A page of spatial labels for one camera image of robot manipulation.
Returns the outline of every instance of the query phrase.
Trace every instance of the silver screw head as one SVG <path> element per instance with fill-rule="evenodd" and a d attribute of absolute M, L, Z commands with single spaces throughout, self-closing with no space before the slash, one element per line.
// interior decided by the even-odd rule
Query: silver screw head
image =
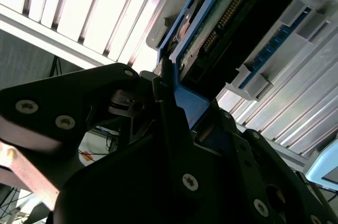
<path fill-rule="evenodd" d="M 322 224 L 318 217 L 313 214 L 311 215 L 311 220 L 313 224 Z"/>
<path fill-rule="evenodd" d="M 38 105 L 31 100 L 18 101 L 15 108 L 23 114 L 33 114 L 39 109 Z"/>
<path fill-rule="evenodd" d="M 260 139 L 260 137 L 259 137 L 259 134 L 258 134 L 258 133 L 256 133 L 256 132 L 252 132 L 252 134 L 253 134 L 253 136 L 254 136 L 256 139 Z"/>
<path fill-rule="evenodd" d="M 260 213 L 260 215 L 262 215 L 263 217 L 269 216 L 269 210 L 261 200 L 255 199 L 253 201 L 253 204 L 254 204 L 256 210 Z"/>
<path fill-rule="evenodd" d="M 62 115 L 56 118 L 55 124 L 61 129 L 70 130 L 74 128 L 75 120 L 70 116 Z"/>
<path fill-rule="evenodd" d="M 182 182 L 190 191 L 196 191 L 199 188 L 199 183 L 192 174 L 184 174 L 182 176 Z"/>
<path fill-rule="evenodd" d="M 134 73 L 132 71 L 129 71 L 129 70 L 125 70 L 125 74 L 128 75 L 128 76 L 134 75 Z"/>

